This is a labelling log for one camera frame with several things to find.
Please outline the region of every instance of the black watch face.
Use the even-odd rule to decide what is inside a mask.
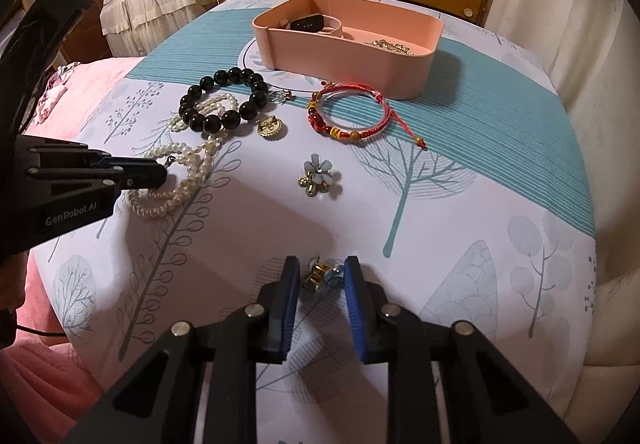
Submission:
[[[320,14],[299,18],[291,22],[292,31],[304,31],[305,33],[317,33],[324,29],[324,17]]]

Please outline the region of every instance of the black bead bracelet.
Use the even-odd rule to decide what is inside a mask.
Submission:
[[[238,111],[228,110],[221,116],[210,114],[203,116],[195,109],[196,101],[202,97],[202,93],[208,94],[216,85],[221,87],[229,84],[244,83],[251,87],[249,100],[238,107]],[[251,69],[232,67],[229,70],[217,70],[211,76],[203,76],[199,85],[191,85],[187,94],[180,98],[178,116],[194,132],[205,131],[207,134],[217,134],[224,127],[226,130],[234,130],[240,126],[241,119],[251,121],[255,119],[267,104],[267,92],[269,86],[262,76]]]

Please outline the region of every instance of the human hand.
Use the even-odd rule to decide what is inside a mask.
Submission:
[[[29,251],[13,255],[0,264],[0,310],[15,311],[24,305]]]

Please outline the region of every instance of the teal striped pattern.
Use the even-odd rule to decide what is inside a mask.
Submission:
[[[128,78],[193,84],[234,66],[264,9],[206,13],[149,54]],[[245,86],[234,91],[248,94]],[[308,100],[290,102],[305,107]],[[423,94],[392,107],[431,150],[464,164],[594,236],[584,162],[558,97],[470,47],[440,41]],[[380,108],[367,98],[332,104],[333,117],[371,125]],[[407,134],[394,122],[387,131]]]

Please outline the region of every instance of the metal screw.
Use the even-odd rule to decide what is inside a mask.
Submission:
[[[468,321],[459,321],[453,328],[461,336],[470,336],[474,333],[474,326]]]
[[[186,336],[191,331],[191,326],[186,321],[177,321],[171,325],[171,334],[174,336]]]
[[[388,318],[395,318],[396,316],[400,315],[402,309],[400,309],[400,306],[396,305],[395,303],[385,303],[382,306],[382,309],[380,309],[380,312],[382,312]]]
[[[244,313],[249,316],[249,318],[257,318],[264,314],[264,307],[259,303],[252,303],[244,307]]]

